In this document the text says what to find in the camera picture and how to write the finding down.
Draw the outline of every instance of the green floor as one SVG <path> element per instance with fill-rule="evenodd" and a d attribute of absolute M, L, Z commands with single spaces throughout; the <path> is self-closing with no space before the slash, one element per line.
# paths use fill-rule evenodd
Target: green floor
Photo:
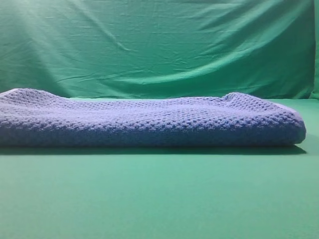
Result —
<path fill-rule="evenodd" d="M 0 239 L 318 239 L 319 101 L 292 148 L 0 148 Z"/>

